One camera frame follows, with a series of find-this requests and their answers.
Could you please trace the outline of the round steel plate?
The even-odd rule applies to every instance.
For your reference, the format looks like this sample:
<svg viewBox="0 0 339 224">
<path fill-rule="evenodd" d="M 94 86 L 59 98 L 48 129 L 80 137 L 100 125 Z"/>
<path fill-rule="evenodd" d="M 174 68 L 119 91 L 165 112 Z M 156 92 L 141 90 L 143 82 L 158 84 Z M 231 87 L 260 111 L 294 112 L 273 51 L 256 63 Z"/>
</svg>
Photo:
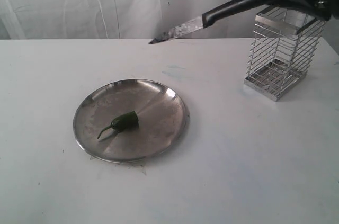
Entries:
<svg viewBox="0 0 339 224">
<path fill-rule="evenodd" d="M 139 123 L 129 129 L 100 131 L 128 112 Z M 79 146 L 107 162 L 131 163 L 154 157 L 179 141 L 188 123 L 189 111 L 170 87 L 147 79 L 124 79 L 104 85 L 79 105 L 73 131 Z"/>
</svg>

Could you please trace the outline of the green jalapeno pepper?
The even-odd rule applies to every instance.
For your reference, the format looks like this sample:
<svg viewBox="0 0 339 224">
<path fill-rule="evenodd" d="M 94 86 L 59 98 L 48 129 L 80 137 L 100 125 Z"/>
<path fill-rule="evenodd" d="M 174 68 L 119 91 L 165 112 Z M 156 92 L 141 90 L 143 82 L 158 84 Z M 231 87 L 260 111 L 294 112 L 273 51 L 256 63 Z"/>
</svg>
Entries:
<svg viewBox="0 0 339 224">
<path fill-rule="evenodd" d="M 102 133 L 107 131 L 108 129 L 112 129 L 116 131 L 123 131 L 125 129 L 129 129 L 129 128 L 136 126 L 138 123 L 139 123 L 139 119 L 135 111 L 122 114 L 114 118 L 108 126 L 103 128 L 100 131 L 97 139 L 100 139 Z"/>
</svg>

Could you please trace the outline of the black handled kitchen knife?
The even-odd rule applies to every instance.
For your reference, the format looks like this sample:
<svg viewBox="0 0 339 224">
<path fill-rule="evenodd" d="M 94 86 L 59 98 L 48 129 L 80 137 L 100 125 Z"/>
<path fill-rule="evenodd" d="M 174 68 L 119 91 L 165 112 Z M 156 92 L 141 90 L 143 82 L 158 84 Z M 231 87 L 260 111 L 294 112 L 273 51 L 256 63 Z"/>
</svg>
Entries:
<svg viewBox="0 0 339 224">
<path fill-rule="evenodd" d="M 159 36 L 153 38 L 149 44 L 156 44 L 184 37 L 195 31 L 208 28 L 221 19 L 248 11 L 261 4 L 262 0 L 231 0 L 161 33 Z"/>
</svg>

